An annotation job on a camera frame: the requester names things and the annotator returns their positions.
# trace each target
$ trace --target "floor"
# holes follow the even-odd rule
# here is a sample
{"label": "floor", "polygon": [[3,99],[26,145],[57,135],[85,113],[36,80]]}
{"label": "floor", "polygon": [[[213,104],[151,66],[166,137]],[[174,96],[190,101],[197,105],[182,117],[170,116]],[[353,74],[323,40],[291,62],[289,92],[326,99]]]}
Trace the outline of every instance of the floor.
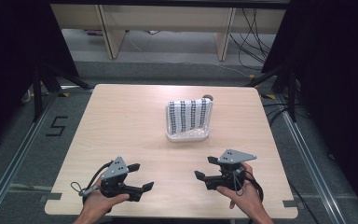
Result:
{"label": "floor", "polygon": [[[116,59],[111,60],[108,58],[101,36],[87,35],[83,30],[62,30],[62,32],[78,66],[83,63],[155,63],[171,64],[172,66],[207,64],[249,78],[253,72],[259,74],[259,68],[264,60],[264,56],[258,49],[258,42],[251,35],[248,37],[249,43],[256,48],[249,46],[246,48],[257,56],[256,59],[243,52],[239,54],[239,48],[233,39],[241,45],[242,38],[246,35],[234,34],[233,39],[229,41],[226,59],[219,62],[213,34],[157,32],[151,35],[147,31],[128,31],[120,53]],[[274,35],[261,35],[260,39],[266,46],[271,46],[274,37]],[[238,69],[243,66],[247,67],[246,72]],[[260,85],[261,93],[265,95],[271,93],[269,88],[271,81],[273,79]],[[284,102],[284,95],[274,97],[277,97],[277,99],[268,97],[262,99],[263,104]],[[65,111],[64,113],[70,111],[71,118],[75,119],[73,123],[78,123],[81,119],[82,110],[76,108],[84,109],[89,98],[90,93],[73,94],[71,106],[68,106],[68,102],[59,97],[53,103],[56,110],[53,115],[46,117],[46,123],[50,124],[54,115],[59,115],[62,111]],[[277,108],[266,106],[266,115],[273,113]],[[310,214],[310,211],[312,211],[320,223],[358,223],[358,200],[351,190],[351,186],[340,172],[339,167],[331,158],[327,157],[328,148],[324,145],[323,139],[318,134],[317,128],[314,127],[307,111],[304,108],[298,108],[296,112],[298,117],[296,124],[293,124],[290,118],[283,113],[273,123],[271,130],[280,150],[286,174],[295,186],[293,193],[297,201],[299,216],[294,220],[275,220],[275,222],[316,223]],[[37,130],[38,127],[33,127],[30,122],[32,113],[33,107],[30,105],[20,108],[10,123],[12,129],[4,130],[1,136],[5,138],[5,136],[16,134],[16,136],[25,137],[32,130]],[[67,130],[70,134],[75,134],[75,131],[76,126]],[[292,138],[290,143],[288,143],[288,136]],[[293,136],[300,136],[299,140],[294,140]],[[33,148],[49,146],[50,152],[44,154],[46,157],[44,160],[48,159],[49,163],[40,162],[40,165],[38,165],[38,162],[41,161],[40,153],[36,149],[27,149],[25,150],[26,157],[19,162],[18,170],[13,174],[12,179],[1,179],[1,176],[10,172],[7,167],[12,165],[13,158],[19,156],[18,148],[24,144],[20,137],[6,137],[6,141],[0,146],[5,148],[5,150],[0,150],[0,184],[8,182],[10,188],[6,196],[0,201],[0,223],[8,221],[11,223],[34,223],[36,220],[42,223],[68,223],[73,221],[74,217],[71,216],[52,217],[43,214],[46,195],[48,195],[55,180],[53,174],[59,171],[60,162],[66,154],[66,151],[62,150],[61,147],[68,147],[71,139],[56,138],[54,143],[51,143],[49,139],[28,140],[30,140]],[[237,220],[236,223],[244,223],[244,221]]]}

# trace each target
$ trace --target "white towel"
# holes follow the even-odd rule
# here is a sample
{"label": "white towel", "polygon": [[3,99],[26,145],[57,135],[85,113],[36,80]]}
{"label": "white towel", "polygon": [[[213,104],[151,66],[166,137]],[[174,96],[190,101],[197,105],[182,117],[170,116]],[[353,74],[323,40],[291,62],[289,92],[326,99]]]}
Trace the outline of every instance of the white towel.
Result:
{"label": "white towel", "polygon": [[210,109],[211,100],[208,98],[169,102],[170,134],[203,128],[209,118]]}

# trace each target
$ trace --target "gray floor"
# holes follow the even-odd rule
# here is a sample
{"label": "gray floor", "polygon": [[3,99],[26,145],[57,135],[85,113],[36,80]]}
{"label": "gray floor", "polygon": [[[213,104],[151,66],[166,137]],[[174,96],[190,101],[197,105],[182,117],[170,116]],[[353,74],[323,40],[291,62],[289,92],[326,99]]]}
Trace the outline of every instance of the gray floor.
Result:
{"label": "gray floor", "polygon": [[[249,82],[250,75],[259,76],[259,70],[245,68],[241,64],[257,68],[262,66],[262,63],[249,56],[242,54],[239,58],[239,50],[232,40],[229,43],[226,60],[219,62],[213,34],[159,32],[151,35],[145,31],[129,31],[118,57],[110,60],[107,57],[102,37],[86,35],[81,30],[63,30],[63,33],[80,76],[89,84],[94,85],[98,83],[144,83],[243,86]],[[241,40],[239,35],[234,35],[234,37],[238,41]],[[274,40],[274,35],[261,35],[260,37],[269,46]],[[250,50],[262,57],[259,51]],[[60,80],[60,82],[62,85],[72,85],[65,80]],[[260,94],[270,94],[272,83],[273,78],[260,84],[257,87]],[[44,212],[44,205],[90,95],[90,92],[74,91],[67,97],[52,95],[44,97],[45,101],[48,98],[54,98],[54,100],[20,169],[12,180],[8,193],[0,204],[0,223],[70,223],[76,218],[74,216],[49,216]],[[262,103],[263,105],[276,104],[277,101],[262,99]],[[266,106],[266,115],[277,108],[276,105]],[[19,107],[7,128],[0,133],[0,180],[32,125],[33,109],[32,101]],[[65,126],[65,130],[62,136],[48,137],[49,133],[57,132],[50,128],[57,116],[67,116],[67,119],[61,119],[59,123]],[[296,117],[298,129],[345,220],[348,223],[358,223],[358,199],[337,164],[326,156],[328,148],[310,115],[305,108],[298,107]],[[299,191],[320,223],[336,223],[328,215],[328,209],[321,200],[321,195],[315,187],[284,116],[277,117],[271,125],[271,130],[288,179]],[[274,221],[276,223],[315,223],[298,195],[294,191],[293,193],[297,201],[298,217],[293,220]],[[211,223],[202,220],[165,221]],[[147,222],[161,223],[161,220],[115,219],[114,223]],[[237,220],[237,223],[245,223],[245,220]]]}

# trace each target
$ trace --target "hand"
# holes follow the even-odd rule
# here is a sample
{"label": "hand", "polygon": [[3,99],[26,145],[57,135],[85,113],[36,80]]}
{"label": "hand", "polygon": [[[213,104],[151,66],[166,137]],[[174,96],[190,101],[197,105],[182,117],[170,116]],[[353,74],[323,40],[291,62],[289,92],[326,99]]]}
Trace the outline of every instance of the hand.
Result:
{"label": "hand", "polygon": [[[252,166],[246,162],[241,164],[247,172],[253,174]],[[253,179],[250,174],[246,173],[246,177]],[[257,190],[248,180],[243,182],[243,187],[239,192],[222,186],[217,187],[216,190],[231,199],[229,208],[233,209],[236,204],[254,222],[258,224],[273,223],[260,201]]]}
{"label": "hand", "polygon": [[[101,178],[98,178],[94,185],[101,186]],[[106,198],[96,189],[87,198],[74,224],[94,223],[103,217],[114,205],[125,202],[129,198],[129,194],[119,194],[113,198]]]}

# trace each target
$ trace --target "wooden table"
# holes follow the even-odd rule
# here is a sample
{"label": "wooden table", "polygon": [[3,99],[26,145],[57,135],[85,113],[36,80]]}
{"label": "wooden table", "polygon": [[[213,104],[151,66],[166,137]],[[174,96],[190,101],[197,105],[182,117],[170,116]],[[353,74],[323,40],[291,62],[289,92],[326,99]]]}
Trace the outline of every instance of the wooden table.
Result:
{"label": "wooden table", "polygon": [[[173,143],[166,137],[165,105],[169,101],[213,97],[209,137],[201,142]],[[51,215],[77,215],[81,198],[70,183],[85,188],[105,163],[122,156],[129,164],[140,163],[125,183],[141,187],[154,181],[151,191],[138,203],[125,202],[112,209],[118,217],[244,218],[229,198],[207,190],[194,171],[220,175],[219,166],[207,157],[220,157],[227,148],[254,154],[248,163],[265,193],[264,205],[273,218],[295,218],[296,207],[258,93],[253,88],[98,85],[85,110],[48,200]]]}

